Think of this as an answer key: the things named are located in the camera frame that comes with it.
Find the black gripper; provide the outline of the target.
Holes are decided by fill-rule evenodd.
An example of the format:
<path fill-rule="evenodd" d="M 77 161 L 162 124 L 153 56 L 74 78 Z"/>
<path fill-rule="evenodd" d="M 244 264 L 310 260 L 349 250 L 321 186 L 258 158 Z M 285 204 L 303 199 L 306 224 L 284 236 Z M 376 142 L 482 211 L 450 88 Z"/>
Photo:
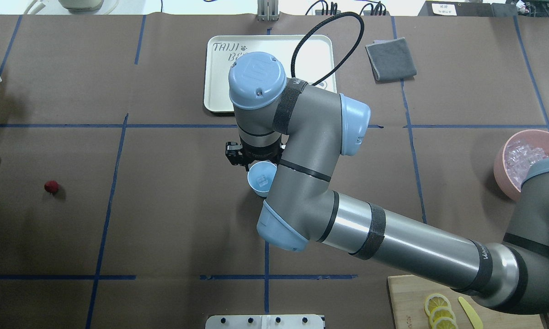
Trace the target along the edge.
<path fill-rule="evenodd" d="M 274 142 L 268 146 L 257 147 L 241 141 L 226 142 L 225 156 L 233 166 L 242 166 L 245 170 L 250 170 L 254 162 L 272 162 L 277 165 L 282 158 L 285 150 L 285 144 L 280 141 Z"/>

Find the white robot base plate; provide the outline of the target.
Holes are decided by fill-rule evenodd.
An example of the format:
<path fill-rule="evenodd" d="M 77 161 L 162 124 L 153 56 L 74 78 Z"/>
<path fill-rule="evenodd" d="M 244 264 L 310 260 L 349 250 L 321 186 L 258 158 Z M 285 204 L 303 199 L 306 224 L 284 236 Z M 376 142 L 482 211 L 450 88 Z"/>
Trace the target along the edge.
<path fill-rule="evenodd" d="M 245 314 L 210 316 L 206 329 L 326 329 L 317 314 Z"/>

